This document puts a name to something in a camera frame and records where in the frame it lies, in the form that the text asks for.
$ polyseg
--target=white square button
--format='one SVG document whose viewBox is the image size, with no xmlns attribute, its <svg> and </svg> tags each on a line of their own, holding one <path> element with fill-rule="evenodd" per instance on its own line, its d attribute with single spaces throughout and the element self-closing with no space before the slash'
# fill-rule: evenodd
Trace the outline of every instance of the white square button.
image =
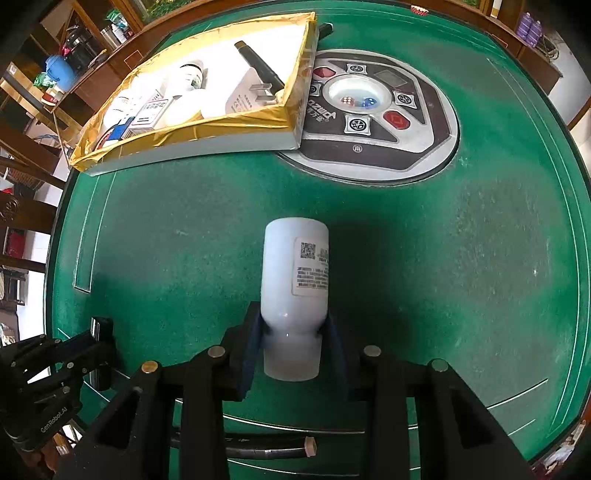
<svg viewBox="0 0 591 480">
<path fill-rule="evenodd" d="M 412 93 L 394 92 L 394 103 L 396 103 L 396 105 L 417 108 L 417 104 L 414 102 L 414 95 Z"/>
<path fill-rule="evenodd" d="M 367 75 L 367 67 L 360 63 L 348 63 L 347 64 L 347 73 L 363 73 Z"/>
<path fill-rule="evenodd" d="M 370 136 L 368 116 L 345 115 L 345 133 Z"/>
<path fill-rule="evenodd" d="M 311 97 L 319 97 L 321 86 L 322 86 L 322 84 L 320 82 L 312 82 L 312 84 L 310 85 L 310 96 Z"/>
</svg>

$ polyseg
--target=red button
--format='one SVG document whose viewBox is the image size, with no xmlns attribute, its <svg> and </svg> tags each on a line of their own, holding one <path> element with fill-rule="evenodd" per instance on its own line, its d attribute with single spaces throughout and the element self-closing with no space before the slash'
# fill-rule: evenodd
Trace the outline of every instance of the red button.
<svg viewBox="0 0 591 480">
<path fill-rule="evenodd" d="M 317 69 L 314 69 L 314 75 L 316 75 L 317 77 L 320 77 L 321 79 L 327 79 L 328 77 L 332 77 L 333 75 L 336 74 L 336 72 L 334 70 L 331 70 L 328 67 L 318 67 Z"/>
<path fill-rule="evenodd" d="M 386 120 L 397 130 L 406 130 L 408 127 L 410 127 L 408 118 L 393 110 L 388 110 L 386 113 L 384 113 L 384 120 Z"/>
</svg>

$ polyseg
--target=metal screw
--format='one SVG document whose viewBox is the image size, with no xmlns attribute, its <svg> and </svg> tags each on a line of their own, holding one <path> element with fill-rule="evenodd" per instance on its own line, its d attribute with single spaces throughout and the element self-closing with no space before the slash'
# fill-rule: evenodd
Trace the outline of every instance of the metal screw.
<svg viewBox="0 0 591 480">
<path fill-rule="evenodd" d="M 376 345 L 367 345 L 363 352 L 367 356 L 380 356 L 382 355 L 382 349 Z"/>
<path fill-rule="evenodd" d="M 447 362 L 441 358 L 436 358 L 431 362 L 431 368 L 436 372 L 444 372 L 449 368 Z"/>
<path fill-rule="evenodd" d="M 158 362 L 155 362 L 154 360 L 148 360 L 147 362 L 144 362 L 142 364 L 142 372 L 144 372 L 145 374 L 155 372 L 157 369 Z"/>
<path fill-rule="evenodd" d="M 211 358 L 220 358 L 221 356 L 224 356 L 225 353 L 226 353 L 226 349 L 224 347 L 222 347 L 221 345 L 214 345 L 214 346 L 210 347 L 209 350 L 207 351 L 207 354 Z"/>
</svg>

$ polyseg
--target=purple bottle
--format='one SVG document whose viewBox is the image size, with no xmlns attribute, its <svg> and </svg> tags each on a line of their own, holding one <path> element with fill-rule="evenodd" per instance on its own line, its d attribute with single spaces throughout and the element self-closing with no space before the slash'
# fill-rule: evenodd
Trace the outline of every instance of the purple bottle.
<svg viewBox="0 0 591 480">
<path fill-rule="evenodd" d="M 531 18 L 529 12 L 524 12 L 521 14 L 521 18 L 519 19 L 519 26 L 517 26 L 517 36 L 522 40 L 525 40 L 527 37 L 527 33 L 530 31 L 531 24 L 534 20 Z"/>
<path fill-rule="evenodd" d="M 542 24 L 538 20 L 537 22 L 531 24 L 530 31 L 527 32 L 527 37 L 525 38 L 525 41 L 528 43 L 530 47 L 535 48 L 541 36 Z"/>
</svg>

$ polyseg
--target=blue bucket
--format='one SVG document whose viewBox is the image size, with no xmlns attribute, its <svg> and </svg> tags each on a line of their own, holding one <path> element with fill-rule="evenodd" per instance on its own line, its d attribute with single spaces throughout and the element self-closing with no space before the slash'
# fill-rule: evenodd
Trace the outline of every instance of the blue bucket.
<svg viewBox="0 0 591 480">
<path fill-rule="evenodd" d="M 46 73 L 49 78 L 57 83 L 57 86 L 67 92 L 76 81 L 76 74 L 68 62 L 60 55 L 52 55 L 46 62 Z"/>
</svg>

